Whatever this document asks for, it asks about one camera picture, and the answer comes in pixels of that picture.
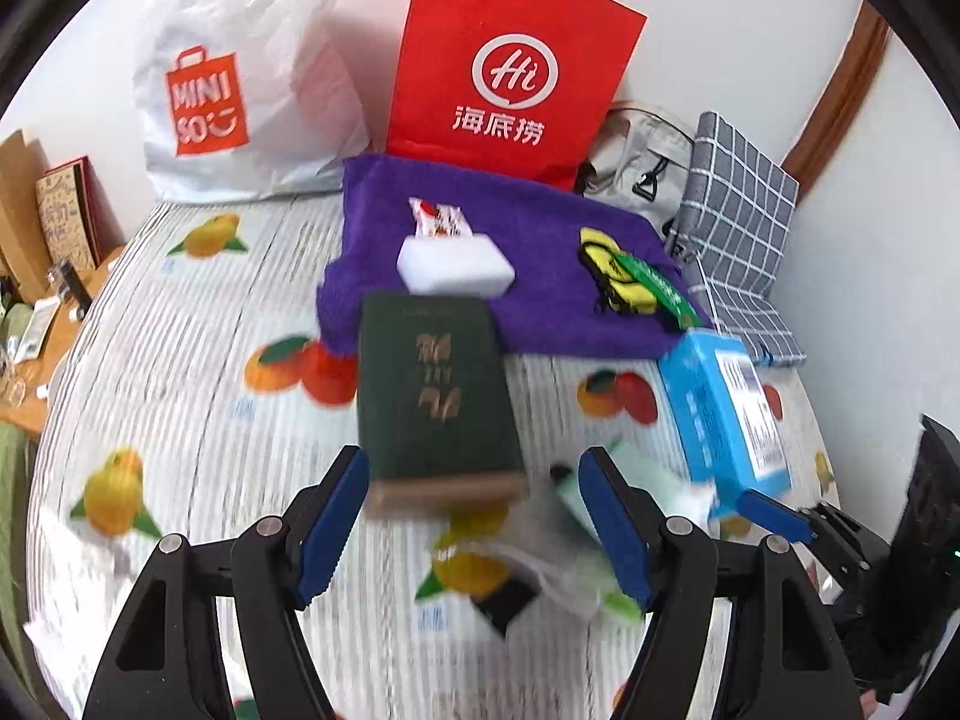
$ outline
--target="miniso bag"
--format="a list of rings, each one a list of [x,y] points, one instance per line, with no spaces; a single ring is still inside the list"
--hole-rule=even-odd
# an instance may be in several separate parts
[[[219,203],[339,188],[368,146],[323,24],[333,0],[147,0],[134,73],[161,200]]]

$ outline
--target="gray plaid fabric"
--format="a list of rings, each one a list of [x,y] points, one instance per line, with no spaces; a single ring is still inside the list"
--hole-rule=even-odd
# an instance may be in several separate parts
[[[668,245],[717,330],[738,336],[766,365],[805,359],[767,299],[798,189],[718,113],[702,114]]]

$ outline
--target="snack package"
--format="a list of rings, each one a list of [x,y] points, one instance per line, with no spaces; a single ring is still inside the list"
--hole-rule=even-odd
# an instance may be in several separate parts
[[[411,197],[410,209],[416,220],[416,237],[443,238],[473,235],[463,211],[454,205],[434,205],[418,197]]]

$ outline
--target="bedsheet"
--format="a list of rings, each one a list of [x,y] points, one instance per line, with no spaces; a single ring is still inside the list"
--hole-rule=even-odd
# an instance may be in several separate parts
[[[356,442],[354,401],[337,405],[349,395],[342,380],[332,389],[290,385],[282,366],[265,371],[256,363],[264,346],[283,357],[315,343],[314,293],[339,252],[342,219],[339,196],[223,208],[161,204],[95,300],[65,358],[28,515],[28,630],[51,690],[73,717],[112,620],[155,546],[136,530],[98,533],[90,512],[71,518],[86,480],[112,453],[122,464],[136,453],[157,528],[202,543],[283,512],[345,443]],[[286,346],[277,346],[282,338]],[[586,447],[618,437],[683,473],[652,362],[521,355],[505,358],[505,367],[533,490],[508,522],[549,509],[544,522],[559,523],[566,515],[551,508],[551,464],[575,464]],[[599,368],[647,381],[656,420],[600,415],[589,403],[584,409],[578,389]],[[779,429],[793,480],[787,502],[811,505],[822,493],[814,456],[823,444],[803,386],[795,370],[760,377],[781,396]],[[832,488],[829,497],[836,502]],[[347,720],[608,716],[642,626],[606,614],[583,619],[539,595],[501,635],[458,592],[415,601],[431,571],[431,544],[445,527],[361,516],[329,591],[299,618],[338,712]],[[759,537],[756,528],[747,536]],[[243,697],[236,619],[229,601],[218,608],[227,678]],[[712,711],[727,624],[728,603],[718,601],[692,718]]]

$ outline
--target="screw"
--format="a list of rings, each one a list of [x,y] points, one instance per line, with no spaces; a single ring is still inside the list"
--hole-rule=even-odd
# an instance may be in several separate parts
[[[670,517],[666,521],[666,529],[674,536],[689,536],[693,533],[693,523],[686,517]]]
[[[283,527],[283,521],[279,517],[264,517],[256,523],[256,531],[261,536],[273,536],[280,532]]]
[[[160,552],[164,555],[176,552],[181,546],[184,546],[184,540],[176,533],[170,533],[170,536],[164,536],[160,540]]]
[[[790,542],[783,536],[767,536],[767,548],[778,555],[784,555],[790,551]]]

